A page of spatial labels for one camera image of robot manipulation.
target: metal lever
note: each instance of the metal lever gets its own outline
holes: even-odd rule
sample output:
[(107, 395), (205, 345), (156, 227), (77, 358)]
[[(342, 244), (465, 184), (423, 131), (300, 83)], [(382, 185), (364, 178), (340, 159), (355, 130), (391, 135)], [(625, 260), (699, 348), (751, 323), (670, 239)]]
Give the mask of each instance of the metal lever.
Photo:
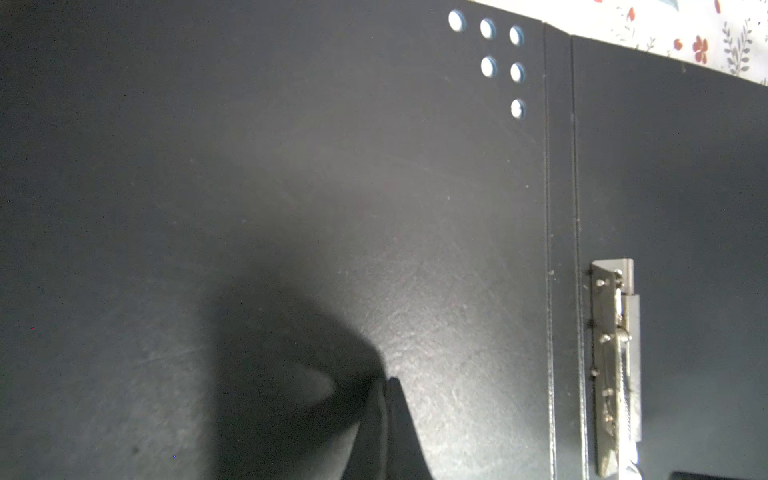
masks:
[(631, 259), (592, 262), (598, 475), (641, 480), (640, 297)]

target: metal bracket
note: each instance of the metal bracket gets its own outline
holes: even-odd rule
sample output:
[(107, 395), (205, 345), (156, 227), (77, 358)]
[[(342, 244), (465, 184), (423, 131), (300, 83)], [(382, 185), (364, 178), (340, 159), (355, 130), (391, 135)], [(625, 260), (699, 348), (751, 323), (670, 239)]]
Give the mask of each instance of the metal bracket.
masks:
[(592, 262), (592, 319), (598, 475), (639, 480), (640, 297), (633, 260)]

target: red flower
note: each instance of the red flower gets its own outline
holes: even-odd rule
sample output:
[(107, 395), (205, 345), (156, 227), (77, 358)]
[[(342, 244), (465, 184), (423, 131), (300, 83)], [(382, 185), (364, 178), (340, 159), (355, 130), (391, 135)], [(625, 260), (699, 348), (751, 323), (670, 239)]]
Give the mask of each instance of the red flower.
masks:
[(704, 40), (701, 39), (699, 35), (696, 35), (696, 41), (694, 42), (694, 51), (696, 52), (696, 61), (700, 63), (707, 63), (707, 49), (709, 48), (709, 45), (707, 44), (707, 39)]

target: floral tablecloth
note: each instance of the floral tablecloth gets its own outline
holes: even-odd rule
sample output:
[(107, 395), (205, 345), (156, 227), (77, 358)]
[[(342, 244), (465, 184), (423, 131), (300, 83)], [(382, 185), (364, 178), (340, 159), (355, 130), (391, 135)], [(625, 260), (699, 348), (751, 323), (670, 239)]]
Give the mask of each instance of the floral tablecloth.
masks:
[(768, 0), (479, 0), (570, 34), (768, 85)]

